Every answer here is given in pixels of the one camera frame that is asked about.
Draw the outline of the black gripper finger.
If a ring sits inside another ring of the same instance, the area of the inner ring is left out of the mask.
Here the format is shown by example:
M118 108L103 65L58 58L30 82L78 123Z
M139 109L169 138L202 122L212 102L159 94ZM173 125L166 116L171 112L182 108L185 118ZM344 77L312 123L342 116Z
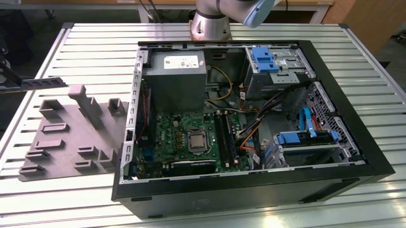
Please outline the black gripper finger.
M23 88L21 86L0 86L0 93L19 93L23 92Z
M21 87L22 77L9 68L0 68L0 85L5 87Z

